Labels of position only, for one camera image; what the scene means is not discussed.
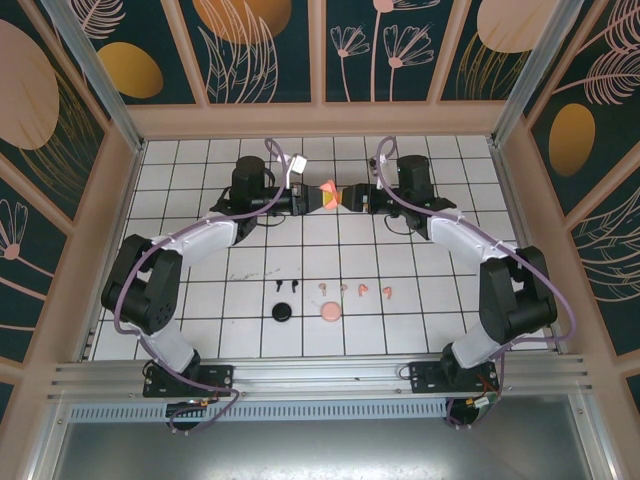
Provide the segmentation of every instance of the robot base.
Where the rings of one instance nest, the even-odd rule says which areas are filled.
[[[485,362],[470,369],[460,369],[453,382],[447,377],[442,363],[438,360],[409,364],[409,378],[413,393],[481,394],[484,391],[484,384],[478,376],[498,390],[498,378],[493,362]]]
[[[177,380],[155,363],[145,369],[144,377],[142,396],[145,398],[208,398],[230,395],[230,393],[214,393],[191,387]],[[233,386],[233,366],[200,365],[195,377],[192,379],[193,381],[204,385],[230,388]]]

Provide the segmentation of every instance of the orange object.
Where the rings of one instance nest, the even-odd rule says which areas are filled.
[[[329,179],[327,183],[320,185],[320,190],[324,192],[322,195],[324,208],[326,210],[338,208],[338,205],[340,205],[340,194],[338,193],[336,183]]]
[[[336,302],[325,303],[320,310],[322,318],[327,322],[337,322],[342,316],[342,309]]]

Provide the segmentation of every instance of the white grid mat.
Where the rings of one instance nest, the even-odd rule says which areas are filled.
[[[288,154],[310,162],[303,181],[340,186],[369,182],[365,158],[381,137],[279,139]],[[397,137],[398,154],[428,156],[432,180],[466,217],[514,241],[500,185],[482,136]],[[213,206],[231,183],[239,156],[256,155],[281,181],[264,140],[150,142],[127,219],[125,236],[175,232]],[[478,279],[449,252],[404,220],[337,210],[260,219],[239,245],[213,253],[182,272],[176,318],[202,358],[300,357],[434,353],[464,335],[478,317]],[[284,281],[276,292],[276,280]],[[299,286],[292,291],[291,280]],[[326,297],[319,288],[327,285]],[[320,307],[341,301],[343,317],[328,323]],[[369,290],[358,296],[358,286]],[[392,287],[387,299],[382,289]],[[288,303],[293,317],[278,323],[272,307]],[[90,360],[146,359],[132,336],[118,335],[110,312],[99,319]],[[523,344],[518,349],[547,348]]]

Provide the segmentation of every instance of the pink disc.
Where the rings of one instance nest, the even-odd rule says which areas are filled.
[[[342,315],[342,310],[340,309],[340,305],[336,302],[325,303],[322,306],[322,318],[324,318],[327,322],[336,322],[340,320],[340,316]]]

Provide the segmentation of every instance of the black disc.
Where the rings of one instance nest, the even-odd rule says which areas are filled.
[[[273,310],[271,311],[271,315],[274,320],[278,322],[286,322],[291,318],[291,307],[286,303],[278,303]]]

